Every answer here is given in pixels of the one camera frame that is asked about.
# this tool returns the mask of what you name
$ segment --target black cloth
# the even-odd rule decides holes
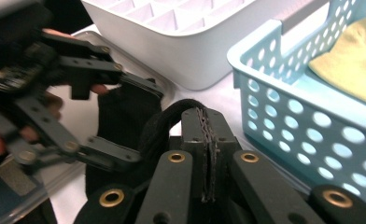
[[[192,99],[180,100],[161,113],[155,114],[146,124],[140,137],[138,150],[146,160],[157,160],[167,149],[169,130],[181,121],[181,114],[190,108],[205,109]]]
[[[31,213],[20,219],[17,224],[57,224],[57,219],[49,199],[45,200]]]
[[[161,112],[160,100],[153,94],[125,84],[99,96],[97,135],[118,145],[137,149],[145,124],[153,115]],[[146,161],[128,173],[109,173],[87,166],[87,196],[116,182],[134,189],[152,177],[155,165],[155,161]]]
[[[72,34],[93,24],[80,0],[46,0],[44,6],[53,14],[51,29]]]

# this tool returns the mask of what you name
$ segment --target white plastic tray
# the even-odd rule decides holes
[[[210,87],[232,70],[226,59],[229,47],[255,28],[281,13],[289,18],[292,8],[321,2],[82,0],[103,37],[194,91]]]

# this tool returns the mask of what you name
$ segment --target screw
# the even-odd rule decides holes
[[[33,151],[25,150],[20,152],[19,157],[25,161],[34,161],[36,155]]]
[[[78,144],[73,142],[73,141],[69,141],[69,142],[66,142],[64,144],[64,146],[69,149],[70,151],[76,151],[78,150]]]
[[[108,48],[108,47],[102,47],[102,51],[104,53],[108,53],[108,52],[110,52],[110,48]]]
[[[114,67],[120,71],[122,71],[122,65],[120,63],[115,63]]]

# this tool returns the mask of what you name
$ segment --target black metal bracket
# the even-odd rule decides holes
[[[113,223],[137,224],[366,223],[366,203],[358,196],[331,185],[316,187],[309,196],[303,196],[259,152],[241,149],[222,114],[212,109],[205,110],[206,118],[203,114],[198,109],[182,114],[182,134],[170,138],[170,150],[161,155],[150,183],[144,183],[148,189],[136,216],[123,201],[100,208],[96,215]],[[216,146],[214,164],[205,163],[212,154],[207,147],[209,133]],[[214,198],[204,200],[211,169],[215,169]],[[94,205],[101,202],[99,195],[111,190],[123,195],[124,188],[102,189],[89,199],[84,206],[87,210],[80,212],[75,223],[87,223],[84,211],[99,207]],[[137,199],[131,196],[123,200],[133,204]],[[109,211],[131,215],[116,219],[116,213]]]
[[[119,84],[161,100],[163,90],[158,85],[123,71],[110,57],[109,48],[87,41],[43,33],[21,52],[0,68],[0,136],[26,171],[77,160],[123,172],[141,161],[137,151],[98,137],[81,145],[44,107],[44,93],[49,86],[67,84],[72,99],[87,100],[93,84]],[[36,130],[42,148],[20,137],[22,125]]]

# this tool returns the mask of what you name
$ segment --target plastic basket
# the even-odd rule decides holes
[[[228,52],[246,136],[309,188],[334,184],[364,201],[366,104],[323,82],[307,64],[365,17],[366,0],[330,1],[326,21],[287,52],[281,53],[285,24],[277,20]]]

